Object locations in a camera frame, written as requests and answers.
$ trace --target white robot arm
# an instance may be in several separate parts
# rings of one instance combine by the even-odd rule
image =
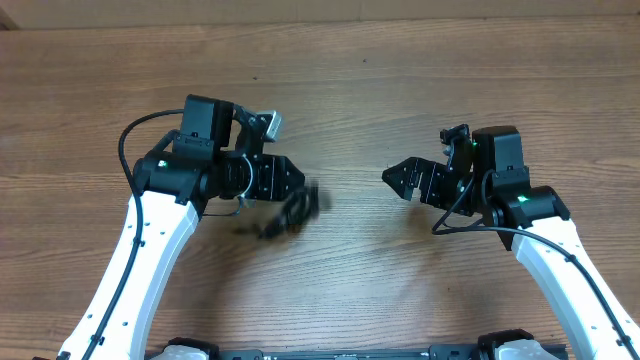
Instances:
[[[195,100],[198,102],[196,107],[200,107],[199,113],[202,112],[203,106],[206,108],[211,105],[210,111],[208,113],[205,111],[210,119],[211,114],[215,113],[214,108],[220,106],[212,99],[197,98]],[[215,124],[215,121],[210,121],[205,128],[212,131],[215,128],[211,125],[212,123]],[[200,126],[197,122],[191,125],[192,127]],[[263,135],[269,134],[268,128],[271,127],[264,127]],[[509,145],[507,147],[517,148],[520,138],[515,128],[481,130],[477,136],[478,142],[481,143],[478,146],[480,151],[477,150],[475,142],[473,144],[470,141],[456,143],[460,134],[468,136],[468,128],[466,130],[464,127],[450,129],[450,132],[455,135],[453,138],[450,134],[442,135],[441,133],[443,142],[451,145],[451,155],[446,166],[410,158],[400,165],[387,169],[383,173],[383,180],[407,200],[411,198],[412,189],[420,187],[422,202],[447,210],[447,213],[434,226],[434,234],[499,231],[507,250],[513,251],[518,261],[525,266],[542,289],[567,333],[578,359],[638,360],[640,329],[622,308],[591,263],[580,243],[569,212],[557,194],[548,187],[530,188],[528,169],[523,164],[518,165],[518,157],[520,163],[522,162],[521,149],[520,156],[517,151],[513,156],[501,154],[499,155],[501,159],[493,159],[493,163],[491,159],[482,158],[483,154],[486,155],[486,147],[491,142],[494,157],[498,157],[496,155],[498,145],[504,146],[507,143]],[[184,129],[176,134],[173,140],[178,141],[180,136],[191,134],[190,141],[184,141],[185,139],[182,141],[184,141],[183,145],[187,146],[186,149],[193,151],[196,157],[201,151],[207,152],[209,150],[207,141],[215,138],[215,134],[209,134],[203,139],[202,134],[198,136],[198,132],[184,131]],[[136,195],[134,195],[129,202],[124,229],[107,271],[82,320],[64,342],[59,352],[59,360],[144,359],[151,323],[169,274],[180,251],[195,231],[206,201],[211,196],[220,194],[221,196],[232,194],[254,196],[252,198],[264,200],[283,200],[288,194],[284,190],[296,184],[300,185],[300,179],[304,183],[304,175],[285,160],[286,158],[276,159],[277,157],[262,155],[261,146],[259,151],[255,152],[255,143],[245,141],[246,146],[240,146],[244,149],[242,157],[235,163],[227,164],[230,168],[235,166],[235,170],[225,173],[223,177],[224,181],[230,178],[238,179],[241,186],[233,183],[225,183],[223,186],[212,180],[215,178],[215,174],[211,172],[211,169],[215,168],[213,162],[188,159],[185,165],[176,161],[173,155],[169,156],[162,152],[169,143],[165,140],[141,160],[140,166],[136,166],[136,183],[140,189],[144,189],[140,197],[144,219],[141,241],[134,241],[138,223]],[[189,148],[198,142],[200,145],[196,148]],[[177,153],[184,154],[184,149],[184,147],[178,147]],[[246,151],[249,151],[250,158],[257,160],[264,156],[267,161],[251,164],[247,160]],[[457,158],[453,156],[454,152],[458,154]],[[473,155],[474,161],[461,159],[461,154],[467,157]],[[474,174],[466,175],[472,162]],[[243,167],[245,163],[249,163],[250,166]],[[476,167],[489,169],[476,171]],[[459,171],[460,168],[466,169],[466,172]],[[486,181],[491,174],[493,174],[493,182],[488,185]],[[474,183],[481,186],[480,190],[473,192]],[[174,185],[176,187],[174,190],[168,189]],[[493,190],[489,195],[485,194],[487,186],[491,186]],[[523,195],[515,196],[514,189],[521,191]],[[468,194],[473,194],[471,199],[467,198]],[[453,211],[471,215],[473,209],[481,209],[486,226],[475,224],[466,228],[438,230]],[[119,300],[113,310],[109,311],[109,303],[121,282],[132,248],[136,247],[137,258],[128,273]],[[108,322],[103,331],[98,331],[96,334],[96,329],[99,328],[103,319],[107,319]],[[481,344],[479,341],[479,350],[474,355],[474,359],[548,359],[551,356],[532,339],[513,340],[493,342],[490,345]],[[485,351],[486,347],[491,347],[490,351]],[[207,360],[210,355],[212,354],[203,349],[178,344],[168,346],[156,359]]]

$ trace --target wood grain surface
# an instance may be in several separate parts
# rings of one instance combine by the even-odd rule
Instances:
[[[175,336],[408,348],[509,328],[566,343],[497,235],[431,236],[442,211],[380,180],[409,156],[443,161],[438,131],[461,123],[518,127],[532,184],[558,191],[640,320],[640,16],[2,32],[1,358],[55,357],[119,238],[120,132],[189,93],[280,110],[282,138],[265,151],[317,179],[333,206],[276,243],[236,234],[269,204],[203,220],[148,349]],[[136,129],[130,162],[179,121]]]
[[[23,30],[516,16],[635,15],[640,0],[0,0]]]

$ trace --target cable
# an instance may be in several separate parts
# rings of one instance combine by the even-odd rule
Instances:
[[[133,195],[133,200],[136,204],[136,236],[133,238],[133,247],[131,248],[129,260],[127,260],[127,265],[124,268],[124,272],[122,273],[122,277],[120,278],[118,287],[116,287],[116,291],[113,293],[113,297],[109,302],[109,306],[107,306],[107,310],[105,311],[102,320],[100,320],[98,329],[96,329],[95,334],[91,336],[91,342],[89,343],[87,351],[82,356],[82,360],[88,360],[89,358],[91,358],[91,354],[93,354],[96,346],[102,342],[102,334],[104,333],[104,329],[107,327],[109,318],[111,317],[111,314],[113,313],[113,310],[115,309],[116,304],[120,299],[120,295],[122,295],[122,290],[124,290],[124,286],[126,285],[129,274],[131,273],[131,269],[133,268],[133,262],[135,261],[136,255],[138,254],[138,248],[140,247],[141,242],[140,239],[142,239],[142,201],[140,199],[140,191],[136,188],[136,185],[133,181],[133,176],[131,175],[131,170],[129,169],[129,165],[127,164],[127,160],[124,156],[124,141],[131,130],[133,130],[133,128],[147,120],[165,115],[181,114],[183,112],[183,109],[176,109],[149,114],[129,124],[129,126],[127,126],[122,132],[122,135],[120,135],[120,141],[118,141],[118,158],[120,159],[120,164],[122,165],[122,169],[124,170],[124,176],[127,178],[127,182],[129,183],[129,187],[131,188],[131,193]]]
[[[453,203],[453,205],[451,205],[449,210],[447,210],[447,212],[444,213],[444,215],[442,215],[442,217],[438,221],[436,221],[436,224],[433,225],[433,228],[431,228],[431,232],[434,232],[434,231],[438,230],[440,225],[442,225],[442,223],[444,223],[444,221],[449,217],[449,215],[451,215],[451,213],[458,207],[458,205],[460,205],[462,200],[464,200],[464,198],[467,196],[467,194],[469,194],[469,192],[472,189],[473,189],[473,177],[471,178],[471,180],[469,180],[469,183],[467,183],[467,186],[462,191],[462,194],[460,194],[460,196],[458,196],[458,198]]]
[[[611,310],[609,303],[607,303],[607,300],[604,298],[604,295],[602,295],[600,288],[598,288],[598,285],[596,284],[595,280],[593,280],[593,277],[591,277],[591,274],[589,274],[587,269],[585,269],[584,266],[580,263],[580,261],[578,261],[578,258],[575,255],[569,253],[567,250],[565,250],[561,246],[557,245],[551,240],[548,240],[540,235],[537,235],[525,230],[511,229],[511,228],[505,228],[505,227],[499,227],[499,226],[471,226],[471,227],[458,228],[458,229],[444,229],[444,230],[434,231],[433,234],[446,235],[446,234],[477,232],[477,231],[508,232],[512,234],[526,236],[533,240],[537,240],[547,245],[548,247],[554,249],[555,251],[559,252],[560,254],[562,254],[562,256],[565,257],[565,261],[571,262],[582,274],[582,276],[584,276],[584,279],[587,281],[587,283],[591,287],[591,290],[593,290],[593,293],[596,295],[596,298],[598,298],[598,302],[600,302],[602,309],[607,314],[607,317],[609,318],[609,321],[611,321],[611,324],[613,324],[613,327],[616,330],[616,333],[618,333],[618,336],[620,337],[620,341],[627,348],[627,350],[631,354],[631,357],[634,360],[640,360],[640,357],[638,357],[638,353],[636,352],[636,350],[631,344],[631,337],[625,334],[624,330],[622,330],[622,326],[620,326],[620,323],[618,322],[618,319],[616,319],[616,316],[613,313],[613,310]]]
[[[472,224],[467,225],[467,226],[449,226],[449,225],[447,225],[447,222],[445,221],[445,222],[442,223],[442,226],[444,226],[446,228],[449,228],[449,229],[465,229],[465,228],[468,228],[468,227],[481,225],[483,221],[484,221],[484,219],[480,218],[480,219],[474,221]]]
[[[238,196],[238,208],[236,209],[236,211],[228,214],[202,214],[202,216],[236,216],[240,214],[240,209],[242,209],[242,204],[244,204],[244,201],[242,201],[242,198]]]

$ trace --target black object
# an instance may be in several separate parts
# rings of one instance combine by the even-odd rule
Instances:
[[[63,351],[62,353],[60,353],[60,355],[56,356],[56,360],[69,360],[69,359],[71,359],[71,354],[67,351]],[[47,359],[35,356],[31,360],[47,360]]]
[[[217,359],[220,353],[220,350],[217,345],[208,343],[206,341],[194,340],[190,338],[181,338],[181,337],[173,338],[169,340],[169,343],[167,344],[167,346],[171,346],[171,345],[182,345],[182,346],[188,346],[190,348],[201,350],[202,352],[204,352],[209,356],[209,359]]]
[[[450,201],[439,202],[434,205],[447,210],[433,226],[431,232],[434,235],[495,231],[500,236],[505,249],[510,251],[514,234],[519,234],[531,240],[539,241],[559,252],[565,257],[565,261],[571,262],[578,269],[593,290],[603,311],[613,324],[613,329],[620,337],[616,340],[617,344],[619,346],[624,345],[634,360],[640,360],[640,356],[631,343],[631,338],[624,332],[620,322],[602,295],[602,291],[600,291],[591,274],[578,261],[577,257],[542,236],[519,229],[519,227],[525,229],[531,227],[531,222],[534,220],[553,216],[559,216],[566,221],[569,220],[570,213],[562,203],[562,200],[550,187],[531,188],[529,169],[524,166],[522,142],[516,128],[512,126],[497,126],[480,129],[473,133],[474,141],[465,136],[465,134],[468,134],[467,129],[468,126],[460,125],[440,132],[440,139],[443,144],[448,146],[447,151],[445,151],[449,155],[448,164],[454,164],[447,165],[444,169],[449,172],[448,177],[445,177],[446,175],[440,176],[438,173],[438,170],[442,169],[441,164],[418,158],[409,158],[400,165],[385,170],[382,173],[383,181],[389,184],[400,197],[410,200],[413,188],[420,186],[421,189],[424,189],[425,186],[422,183],[425,181],[428,183],[427,189],[429,192],[435,194],[444,192],[444,195],[439,195],[441,198],[454,198],[451,194],[451,184],[457,180],[455,192],[459,193],[459,195],[455,197],[455,201],[451,205],[448,205]],[[471,144],[471,150],[468,150],[468,146],[460,147],[457,143],[460,141]],[[465,159],[473,160],[473,174],[467,182],[461,181],[465,175],[463,174],[461,177],[460,172],[455,167],[455,164],[461,164],[458,165],[459,168],[467,169],[468,160]],[[409,164],[415,163],[416,166],[413,168],[402,166],[407,162]],[[425,176],[425,168],[431,169],[431,174]],[[468,194],[471,194],[470,200],[467,199]],[[435,197],[435,195],[429,194],[425,197],[423,192],[421,201],[432,204],[428,202],[429,196]],[[438,230],[452,212],[458,211],[470,216],[474,210],[478,209],[482,211],[483,222],[486,226],[479,226],[474,223],[467,227]]]
[[[282,210],[258,235],[260,239],[273,239],[284,232],[298,232],[311,218],[318,216],[320,204],[318,187],[305,186],[291,194]]]
[[[231,122],[241,131],[229,146]],[[172,130],[138,160],[135,186],[191,202],[199,217],[209,199],[220,197],[283,201],[304,185],[304,174],[284,156],[262,153],[274,141],[281,118],[276,112],[255,114],[233,103],[189,95],[180,130]],[[165,148],[173,143],[171,152]]]
[[[420,188],[420,201],[425,204],[453,208],[466,216],[481,212],[487,226],[526,229],[538,219],[569,219],[569,210],[552,188],[531,188],[515,127],[483,128],[471,137],[466,124],[442,130],[440,139],[449,156],[446,165],[411,157],[385,170],[382,180],[405,200],[411,200],[413,189]],[[471,196],[461,197],[471,186]],[[513,234],[501,232],[499,236],[505,249],[511,250]]]
[[[568,360],[566,346],[542,345],[542,348],[559,360]],[[332,350],[262,352],[260,350],[220,351],[211,360],[468,360],[474,359],[474,344],[442,344],[406,350]]]
[[[510,341],[533,340],[533,335],[518,330],[505,330],[478,337],[478,347],[473,351],[472,360],[496,360],[496,349]]]

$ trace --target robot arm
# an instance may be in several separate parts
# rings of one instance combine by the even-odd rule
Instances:
[[[184,114],[180,130],[167,133],[138,160],[131,176],[123,157],[126,134],[143,121],[176,113]],[[232,120],[242,130],[235,150],[224,151]],[[209,199],[283,201],[304,186],[304,175],[289,159],[262,152],[264,142],[276,141],[281,126],[276,111],[252,113],[189,95],[184,110],[146,116],[125,130],[119,154],[134,195],[107,271],[58,360],[144,358],[169,274]],[[165,151],[171,143],[172,151]]]
[[[531,188],[518,131],[497,126],[470,134],[460,125],[442,130],[440,139],[447,146],[446,164],[412,157],[385,170],[383,181],[405,200],[419,188],[421,202],[447,210],[433,227],[435,235],[498,231],[505,249],[514,251],[542,289],[578,359],[638,359],[638,326],[591,263],[560,197],[548,186]],[[480,212],[485,226],[438,230],[453,212]],[[501,337],[487,341],[488,358],[520,359],[524,352],[510,341],[527,337]]]
[[[191,203],[176,203],[173,195],[146,191],[142,197],[145,227],[140,249],[120,299],[111,314],[99,345],[91,359],[143,359],[153,316],[169,274],[198,225],[198,214]],[[135,236],[136,210],[133,198],[125,225],[100,286],[60,354],[80,359],[124,272]]]
[[[582,247],[571,220],[533,221],[527,231],[543,236],[576,256],[589,272],[631,343],[640,349],[640,329],[622,308]],[[529,271],[560,321],[577,359],[632,359],[585,277],[548,246],[516,234],[512,250]]]

